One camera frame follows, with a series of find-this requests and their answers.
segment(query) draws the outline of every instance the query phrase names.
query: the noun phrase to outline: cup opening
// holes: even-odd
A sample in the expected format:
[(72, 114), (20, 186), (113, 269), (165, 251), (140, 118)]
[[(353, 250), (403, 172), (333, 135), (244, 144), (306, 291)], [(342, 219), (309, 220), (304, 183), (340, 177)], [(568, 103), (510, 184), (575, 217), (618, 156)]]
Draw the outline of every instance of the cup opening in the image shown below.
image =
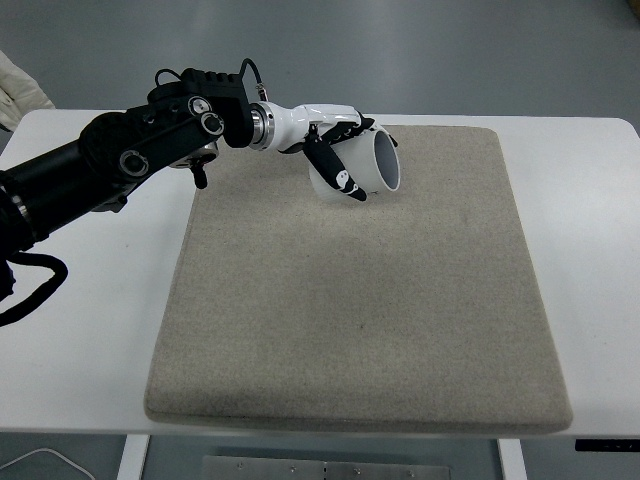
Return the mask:
[(400, 184), (400, 165), (398, 164), (398, 156), (389, 135), (383, 131), (377, 131), (373, 148), (376, 156), (376, 164), (382, 180), (389, 190), (397, 190)]

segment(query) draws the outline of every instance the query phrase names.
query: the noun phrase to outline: robotic arm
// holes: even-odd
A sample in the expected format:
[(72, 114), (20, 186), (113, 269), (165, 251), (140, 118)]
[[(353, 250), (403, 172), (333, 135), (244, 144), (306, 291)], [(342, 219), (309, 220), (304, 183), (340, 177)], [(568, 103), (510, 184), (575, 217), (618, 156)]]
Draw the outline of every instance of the robotic arm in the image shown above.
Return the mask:
[[(262, 99), (251, 105), (242, 82), (247, 65)], [(177, 80), (161, 85), (165, 72)], [(303, 151), (331, 187), (360, 201), (367, 198), (330, 145), (359, 135), (374, 121), (348, 106), (286, 109), (269, 102), (250, 59), (238, 74), (161, 70), (147, 100), (124, 113), (100, 115), (78, 140), (0, 171), (0, 301), (13, 293), (15, 283), (7, 261), (45, 266), (56, 274), (25, 305), (0, 314), (0, 326), (31, 313), (66, 278), (61, 261), (24, 251), (89, 211), (119, 211), (133, 190), (167, 166), (188, 167), (196, 186), (205, 188), (203, 166), (217, 157), (221, 137), (232, 148)]]

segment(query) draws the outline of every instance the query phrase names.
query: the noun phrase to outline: white cloth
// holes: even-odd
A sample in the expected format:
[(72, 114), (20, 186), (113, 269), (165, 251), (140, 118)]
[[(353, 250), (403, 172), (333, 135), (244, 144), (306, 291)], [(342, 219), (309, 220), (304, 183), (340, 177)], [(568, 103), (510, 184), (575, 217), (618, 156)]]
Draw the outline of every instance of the white cloth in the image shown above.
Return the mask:
[(0, 123), (13, 131), (24, 115), (40, 108), (55, 106), (38, 82), (0, 50)]

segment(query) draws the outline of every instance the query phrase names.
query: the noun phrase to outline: white cup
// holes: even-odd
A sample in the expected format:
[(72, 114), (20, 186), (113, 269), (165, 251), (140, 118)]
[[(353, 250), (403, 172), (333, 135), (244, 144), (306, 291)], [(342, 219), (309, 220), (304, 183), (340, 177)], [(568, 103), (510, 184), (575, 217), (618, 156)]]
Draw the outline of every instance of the white cup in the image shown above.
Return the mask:
[[(389, 133), (374, 125), (357, 137), (332, 145), (347, 172), (367, 194), (395, 192), (400, 186), (400, 163)], [(309, 178), (318, 196), (329, 203), (353, 200), (334, 190), (309, 164)]]

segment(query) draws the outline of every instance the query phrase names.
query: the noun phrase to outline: felt pad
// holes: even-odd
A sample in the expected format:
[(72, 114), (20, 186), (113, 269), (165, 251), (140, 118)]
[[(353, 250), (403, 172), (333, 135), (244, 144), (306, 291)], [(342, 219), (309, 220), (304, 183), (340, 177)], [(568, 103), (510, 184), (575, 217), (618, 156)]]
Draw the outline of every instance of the felt pad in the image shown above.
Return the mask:
[(221, 149), (176, 267), (151, 419), (347, 432), (569, 426), (497, 135), (389, 131), (401, 187), (364, 204), (322, 203), (302, 154)]

